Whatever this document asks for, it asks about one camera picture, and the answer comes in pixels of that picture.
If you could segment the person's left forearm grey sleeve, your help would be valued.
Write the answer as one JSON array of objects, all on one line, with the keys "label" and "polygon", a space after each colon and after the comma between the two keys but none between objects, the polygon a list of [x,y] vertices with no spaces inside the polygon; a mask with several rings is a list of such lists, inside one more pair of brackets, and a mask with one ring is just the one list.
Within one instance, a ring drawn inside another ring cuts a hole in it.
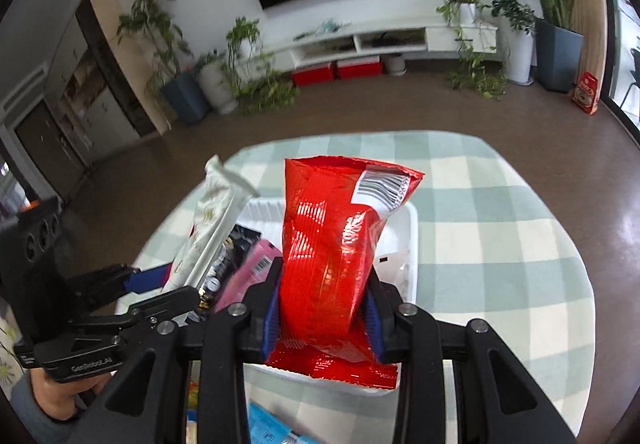
[{"label": "person's left forearm grey sleeve", "polygon": [[55,421],[38,406],[27,374],[15,384],[10,403],[18,419],[38,444],[64,444],[70,438],[73,423]]}]

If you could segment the person's left hand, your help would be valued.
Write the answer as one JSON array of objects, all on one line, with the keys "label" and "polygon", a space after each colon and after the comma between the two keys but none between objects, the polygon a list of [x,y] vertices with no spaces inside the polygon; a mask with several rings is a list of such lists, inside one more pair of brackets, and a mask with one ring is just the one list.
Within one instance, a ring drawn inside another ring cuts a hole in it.
[{"label": "person's left hand", "polygon": [[29,372],[32,394],[40,409],[56,421],[67,421],[77,412],[76,396],[91,391],[99,394],[112,378],[111,374],[102,374],[72,382],[58,383],[42,368]]}]

